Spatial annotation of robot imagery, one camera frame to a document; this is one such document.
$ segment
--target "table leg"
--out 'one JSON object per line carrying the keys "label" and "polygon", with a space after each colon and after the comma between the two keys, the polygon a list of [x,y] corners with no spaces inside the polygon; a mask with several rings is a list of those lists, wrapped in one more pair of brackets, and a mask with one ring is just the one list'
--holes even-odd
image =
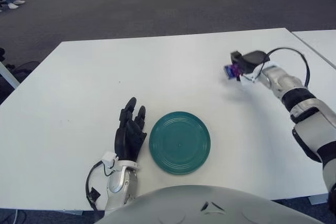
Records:
{"label": "table leg", "polygon": [[16,89],[20,83],[15,79],[15,77],[11,74],[11,72],[8,71],[8,69],[0,62],[0,75],[5,78],[6,81],[14,88]]}

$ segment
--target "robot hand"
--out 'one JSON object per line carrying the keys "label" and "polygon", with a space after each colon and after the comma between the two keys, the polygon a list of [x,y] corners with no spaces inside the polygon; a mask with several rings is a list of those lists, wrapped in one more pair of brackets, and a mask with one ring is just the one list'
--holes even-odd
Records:
{"label": "robot hand", "polygon": [[[289,49],[301,55],[307,66],[305,85],[288,75],[269,56],[276,50]],[[229,78],[260,81],[284,104],[293,122],[293,136],[312,160],[322,163],[323,179],[329,192],[329,208],[336,214],[336,114],[308,90],[309,67],[304,56],[291,48],[277,48],[268,54],[254,51],[231,54],[232,65],[225,66]]]}

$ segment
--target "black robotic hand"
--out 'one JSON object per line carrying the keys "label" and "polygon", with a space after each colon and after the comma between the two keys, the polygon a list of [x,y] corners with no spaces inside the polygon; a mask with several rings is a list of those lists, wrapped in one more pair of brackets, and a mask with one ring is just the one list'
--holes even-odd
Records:
{"label": "black robotic hand", "polygon": [[147,136],[147,133],[142,132],[146,114],[144,106],[140,107],[138,115],[134,121],[132,120],[132,113],[136,103],[136,98],[132,97],[120,112],[120,125],[115,133],[114,140],[114,152],[119,157],[119,160],[136,162],[140,148]]}

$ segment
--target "white connector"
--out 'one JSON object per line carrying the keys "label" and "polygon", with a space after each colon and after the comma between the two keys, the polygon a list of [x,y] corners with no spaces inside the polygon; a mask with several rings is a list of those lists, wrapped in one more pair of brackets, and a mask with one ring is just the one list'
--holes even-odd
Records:
{"label": "white connector", "polygon": [[111,170],[118,161],[118,157],[114,152],[106,152],[101,158],[105,168]]}

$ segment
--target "sneaker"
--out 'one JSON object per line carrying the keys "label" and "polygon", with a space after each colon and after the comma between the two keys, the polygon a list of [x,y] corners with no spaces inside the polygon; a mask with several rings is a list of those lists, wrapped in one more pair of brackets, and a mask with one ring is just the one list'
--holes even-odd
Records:
{"label": "sneaker", "polygon": [[21,5],[21,4],[24,4],[26,1],[23,1],[23,0],[15,0],[14,2],[13,2],[13,4],[15,4],[15,5]]}
{"label": "sneaker", "polygon": [[13,4],[13,3],[9,3],[8,4],[8,8],[9,9],[16,9],[16,8],[19,8],[17,5]]}

